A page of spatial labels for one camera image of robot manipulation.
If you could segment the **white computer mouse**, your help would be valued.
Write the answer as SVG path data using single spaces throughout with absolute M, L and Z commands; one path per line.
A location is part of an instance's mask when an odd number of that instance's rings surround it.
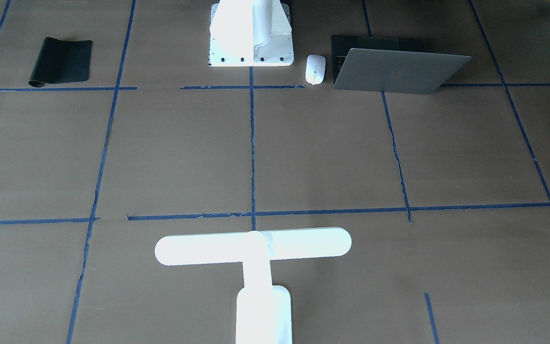
M 324 81 L 327 69 L 327 59 L 318 54 L 307 56 L 305 79 L 308 84 L 319 85 Z

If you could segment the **grey laptop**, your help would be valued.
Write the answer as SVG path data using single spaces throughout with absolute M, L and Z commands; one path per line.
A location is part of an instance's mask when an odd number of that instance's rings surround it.
M 346 91 L 430 94 L 471 56 L 425 52 L 415 39 L 334 34 L 333 87 Z

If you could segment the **black mouse pad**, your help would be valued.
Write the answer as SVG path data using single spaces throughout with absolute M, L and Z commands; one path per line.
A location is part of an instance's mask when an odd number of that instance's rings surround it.
M 28 84 L 76 83 L 89 80 L 93 41 L 61 41 L 45 37 Z

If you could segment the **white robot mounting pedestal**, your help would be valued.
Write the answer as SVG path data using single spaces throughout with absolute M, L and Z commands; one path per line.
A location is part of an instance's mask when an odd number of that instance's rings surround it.
M 210 13 L 210 67 L 293 64 L 290 5 L 284 0 L 221 0 Z

